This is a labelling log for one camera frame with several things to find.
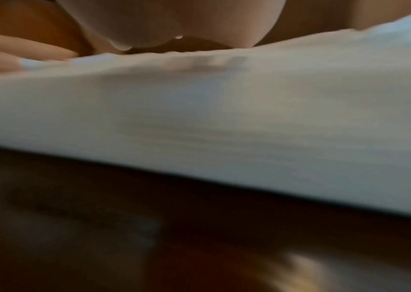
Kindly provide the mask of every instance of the white fabric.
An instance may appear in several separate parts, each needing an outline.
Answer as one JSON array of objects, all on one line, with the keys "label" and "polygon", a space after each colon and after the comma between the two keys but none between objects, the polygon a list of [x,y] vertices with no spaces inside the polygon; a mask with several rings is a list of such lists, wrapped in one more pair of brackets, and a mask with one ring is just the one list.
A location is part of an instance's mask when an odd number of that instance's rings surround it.
[{"label": "white fabric", "polygon": [[0,76],[0,146],[411,214],[411,17]]}]

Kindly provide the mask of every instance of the dark brown surface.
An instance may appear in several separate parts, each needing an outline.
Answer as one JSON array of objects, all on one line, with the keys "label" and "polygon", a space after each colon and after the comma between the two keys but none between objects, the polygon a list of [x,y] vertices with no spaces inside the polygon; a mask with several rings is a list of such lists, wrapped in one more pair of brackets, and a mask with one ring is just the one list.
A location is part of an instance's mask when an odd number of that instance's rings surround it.
[{"label": "dark brown surface", "polygon": [[0,150],[0,290],[411,291],[411,220]]}]

